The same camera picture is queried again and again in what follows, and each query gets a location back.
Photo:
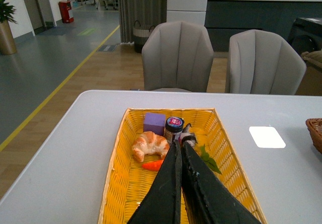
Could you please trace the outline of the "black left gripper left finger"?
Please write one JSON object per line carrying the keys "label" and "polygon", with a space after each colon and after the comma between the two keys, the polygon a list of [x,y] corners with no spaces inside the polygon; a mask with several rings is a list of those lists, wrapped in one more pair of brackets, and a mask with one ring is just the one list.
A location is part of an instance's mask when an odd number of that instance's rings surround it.
{"label": "black left gripper left finger", "polygon": [[148,193],[128,223],[181,222],[182,154],[173,141]]}

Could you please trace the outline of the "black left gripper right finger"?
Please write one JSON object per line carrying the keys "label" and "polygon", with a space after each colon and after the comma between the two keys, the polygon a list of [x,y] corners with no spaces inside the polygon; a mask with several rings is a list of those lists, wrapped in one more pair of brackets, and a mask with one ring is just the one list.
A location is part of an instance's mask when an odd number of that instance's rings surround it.
{"label": "black left gripper right finger", "polygon": [[182,190],[189,223],[260,223],[188,144],[182,145]]}

